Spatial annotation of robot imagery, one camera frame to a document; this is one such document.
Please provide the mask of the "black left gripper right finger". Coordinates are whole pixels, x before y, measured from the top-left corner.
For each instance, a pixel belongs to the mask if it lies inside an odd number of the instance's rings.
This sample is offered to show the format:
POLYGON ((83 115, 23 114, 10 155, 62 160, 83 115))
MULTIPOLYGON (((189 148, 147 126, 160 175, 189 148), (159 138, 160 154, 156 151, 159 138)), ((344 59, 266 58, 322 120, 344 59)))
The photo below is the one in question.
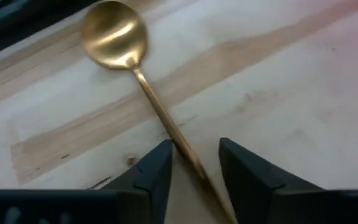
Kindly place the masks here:
POLYGON ((323 189, 229 138, 219 161, 239 223, 358 223, 358 189, 323 189))

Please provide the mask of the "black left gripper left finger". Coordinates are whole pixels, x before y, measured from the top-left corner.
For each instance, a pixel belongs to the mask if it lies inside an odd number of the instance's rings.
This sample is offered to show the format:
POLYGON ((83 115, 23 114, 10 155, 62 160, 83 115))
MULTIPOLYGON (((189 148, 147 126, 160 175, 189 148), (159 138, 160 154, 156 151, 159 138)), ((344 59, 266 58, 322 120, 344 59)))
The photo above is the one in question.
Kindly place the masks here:
POLYGON ((163 223, 172 157, 164 140, 99 190, 0 190, 0 223, 163 223))

